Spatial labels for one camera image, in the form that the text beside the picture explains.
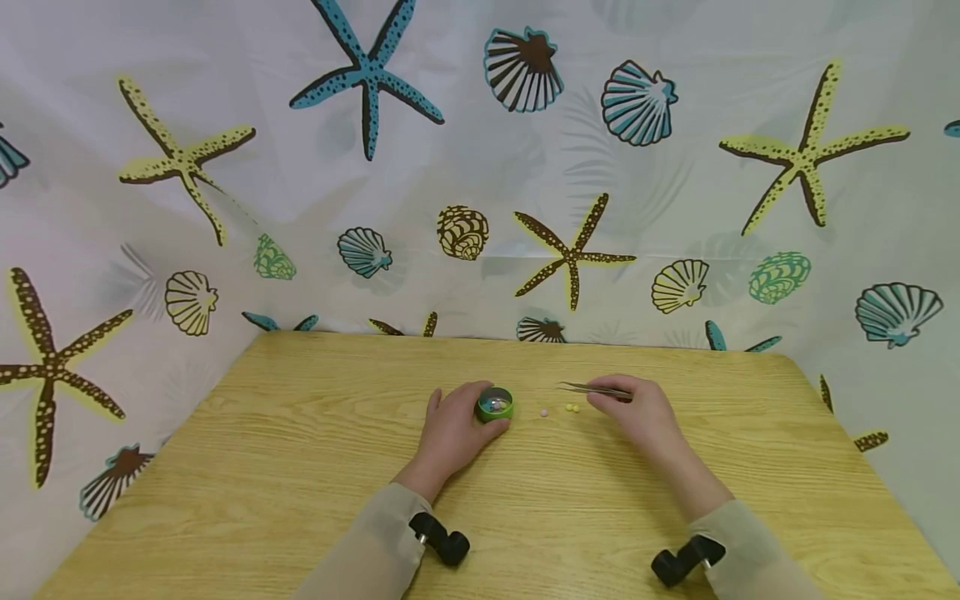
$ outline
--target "small round container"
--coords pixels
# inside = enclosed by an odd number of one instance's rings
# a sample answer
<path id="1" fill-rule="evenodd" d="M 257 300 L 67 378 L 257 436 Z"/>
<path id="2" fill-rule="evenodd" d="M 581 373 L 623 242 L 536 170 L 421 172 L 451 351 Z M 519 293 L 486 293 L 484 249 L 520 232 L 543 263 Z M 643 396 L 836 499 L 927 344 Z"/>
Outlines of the small round container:
<path id="1" fill-rule="evenodd" d="M 514 415 L 514 397 L 503 388 L 488 388 L 477 398 L 473 413 L 484 423 L 510 419 Z"/>

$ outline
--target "beige sleeve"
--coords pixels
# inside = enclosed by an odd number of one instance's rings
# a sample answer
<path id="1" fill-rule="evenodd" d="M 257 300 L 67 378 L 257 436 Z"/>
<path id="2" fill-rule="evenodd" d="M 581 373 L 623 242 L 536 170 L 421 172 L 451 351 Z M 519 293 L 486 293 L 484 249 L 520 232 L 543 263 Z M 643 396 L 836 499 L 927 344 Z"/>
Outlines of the beige sleeve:
<path id="1" fill-rule="evenodd" d="M 823 595 L 746 504 L 731 500 L 690 524 L 727 554 L 707 571 L 720 600 L 823 600 Z"/>
<path id="2" fill-rule="evenodd" d="M 375 493 L 292 600 L 399 600 L 423 558 L 408 523 L 424 511 L 433 514 L 398 483 Z"/>

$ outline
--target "green container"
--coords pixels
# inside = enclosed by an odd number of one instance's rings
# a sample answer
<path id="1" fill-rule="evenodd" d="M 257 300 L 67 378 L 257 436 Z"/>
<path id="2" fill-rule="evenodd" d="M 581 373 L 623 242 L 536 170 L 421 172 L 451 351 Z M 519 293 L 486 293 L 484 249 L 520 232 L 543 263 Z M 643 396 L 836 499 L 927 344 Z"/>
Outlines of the green container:
<path id="1" fill-rule="evenodd" d="M 506 402 L 507 407 L 500 411 L 491 410 L 491 403 Z M 473 407 L 480 422 L 490 422 L 494 419 L 509 419 L 514 415 L 514 397 L 503 388 L 488 388 L 477 398 L 477 403 Z"/>

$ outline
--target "patterned backdrop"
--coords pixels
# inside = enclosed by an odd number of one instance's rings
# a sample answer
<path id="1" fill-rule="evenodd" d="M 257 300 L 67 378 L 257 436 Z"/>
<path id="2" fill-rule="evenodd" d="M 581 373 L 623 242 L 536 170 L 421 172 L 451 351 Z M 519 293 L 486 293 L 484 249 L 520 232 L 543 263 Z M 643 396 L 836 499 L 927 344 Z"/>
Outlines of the patterned backdrop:
<path id="1" fill-rule="evenodd" d="M 960 4 L 4 4 L 0 596 L 275 329 L 782 352 L 960 573 Z"/>

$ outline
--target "wood grain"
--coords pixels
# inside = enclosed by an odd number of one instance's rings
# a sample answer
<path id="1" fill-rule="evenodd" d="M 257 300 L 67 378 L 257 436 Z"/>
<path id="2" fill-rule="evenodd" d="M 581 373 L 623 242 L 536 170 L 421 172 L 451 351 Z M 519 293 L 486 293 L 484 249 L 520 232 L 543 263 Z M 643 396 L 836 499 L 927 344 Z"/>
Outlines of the wood grain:
<path id="1" fill-rule="evenodd" d="M 37 597 L 286 598 L 412 455 L 430 392 L 490 379 L 514 424 L 436 505 L 472 549 L 457 571 L 427 554 L 408 597 L 712 598 L 702 574 L 660 586 L 651 559 L 685 541 L 667 490 L 555 389 L 607 372 L 660 382 L 827 598 L 960 598 L 786 357 L 298 332 L 253 343 Z"/>

